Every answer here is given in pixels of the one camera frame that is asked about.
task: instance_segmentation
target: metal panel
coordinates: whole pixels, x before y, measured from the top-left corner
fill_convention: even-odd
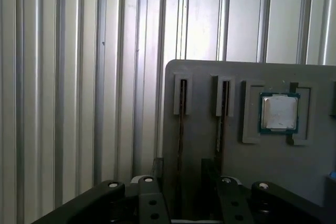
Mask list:
[[[259,35],[268,62],[295,62],[301,0],[265,1],[1,0],[0,222],[147,173],[170,60],[255,61]],[[307,63],[336,65],[334,7],[311,1]]]
[[[260,0],[230,0],[226,60],[257,60],[259,12]]]
[[[16,223],[16,0],[1,0],[2,223]]]
[[[65,0],[62,201],[79,194],[81,0]]]
[[[41,62],[41,212],[54,209],[55,179],[55,61],[57,0],[42,0]]]
[[[148,173],[156,156],[157,109],[159,96],[158,72],[161,57],[161,0],[148,0],[146,18],[144,86],[143,86],[143,120],[141,167],[142,174]]]
[[[106,0],[101,180],[113,179],[117,172],[121,5],[122,0]]]
[[[219,0],[189,0],[186,58],[216,60]]]
[[[41,212],[41,0],[23,0],[23,9],[24,213],[31,223]]]
[[[296,63],[301,0],[270,0],[267,59]]]
[[[132,178],[138,0],[124,0],[118,180]]]
[[[336,65],[336,0],[325,0],[319,64]]]
[[[166,0],[165,2],[165,17],[164,17],[164,39],[163,39],[163,56],[160,66],[160,100],[159,100],[159,118],[157,129],[157,156],[162,156],[162,143],[163,143],[163,106],[164,106],[164,80],[165,68],[169,61],[176,58],[180,59],[181,56],[181,41],[185,45],[186,37],[182,36],[181,29],[178,30],[178,25],[181,27],[185,24],[186,27],[186,11],[187,5],[185,0]]]
[[[318,65],[324,0],[311,0],[306,64]]]
[[[79,193],[93,185],[98,0],[83,0],[79,132]]]

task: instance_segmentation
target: vertical ridge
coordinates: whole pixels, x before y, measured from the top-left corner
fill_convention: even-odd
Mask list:
[[[324,0],[323,20],[322,20],[322,39],[319,56],[319,65],[336,66],[335,43],[336,24],[334,13],[336,12],[335,0]]]
[[[16,156],[16,4],[17,0],[1,2],[2,55],[2,223],[17,222],[17,156]]]
[[[226,59],[228,18],[229,18],[229,0],[219,0],[217,53],[216,53],[217,61],[223,61]]]
[[[79,132],[79,193],[93,185],[93,137],[94,107],[97,64],[97,0],[83,0],[82,19],[82,62],[80,93],[80,132]]]
[[[56,190],[56,60],[59,0],[42,0],[41,57],[41,212],[55,207]]]
[[[41,213],[41,0],[23,0],[24,223]]]
[[[103,115],[100,180],[117,175],[120,95],[120,17],[122,0],[106,0],[106,34],[103,79]]]
[[[128,183],[132,178],[135,60],[138,25],[138,0],[124,0],[123,41],[121,45],[120,134],[117,180]]]
[[[301,0],[297,64],[306,64],[308,51],[308,35],[310,26],[311,1]]]
[[[260,0],[258,27],[257,62],[265,63],[267,55],[267,38],[269,23],[270,0]]]
[[[15,0],[16,221],[24,223],[23,0]]]
[[[104,114],[104,61],[105,61],[105,33],[106,33],[106,4],[107,0],[98,0],[98,38],[97,38],[97,83],[95,90],[94,117],[94,154],[93,154],[93,184],[101,182],[102,174],[102,136]]]
[[[79,193],[81,0],[65,0],[63,203]]]
[[[56,0],[55,20],[55,208],[63,203],[63,118],[64,118],[64,44],[65,0]]]
[[[181,60],[186,59],[188,2],[189,0],[178,0],[176,58]]]
[[[324,0],[311,0],[306,64],[318,65],[322,42]]]
[[[146,50],[146,26],[148,0],[138,0],[136,54],[135,54],[135,98],[133,125],[133,175],[141,174],[141,147],[143,143],[143,96],[144,96],[144,61]]]
[[[163,0],[147,0],[144,52],[144,84],[143,84],[143,114],[142,114],[142,145],[141,174],[150,172],[156,156],[156,141],[158,136],[158,74],[159,52],[161,50],[160,28]]]

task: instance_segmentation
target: vertical slot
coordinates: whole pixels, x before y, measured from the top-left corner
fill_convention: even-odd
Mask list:
[[[307,63],[311,0],[301,0],[297,64]]]
[[[224,145],[224,134],[226,119],[228,117],[228,105],[229,105],[229,91],[230,82],[223,81],[222,89],[222,103],[221,103],[221,116],[218,118],[217,124],[217,139],[216,139],[216,150],[215,150],[215,166],[221,172],[222,171],[222,153]]]
[[[260,0],[257,62],[266,62],[270,0]]]
[[[174,217],[182,217],[182,154],[183,154],[183,133],[184,133],[184,115],[186,111],[186,92],[187,92],[187,80],[182,79],[180,81],[180,103],[179,103],[179,127],[178,127],[178,149],[177,149],[177,173],[176,173],[176,190],[175,190],[175,209]]]

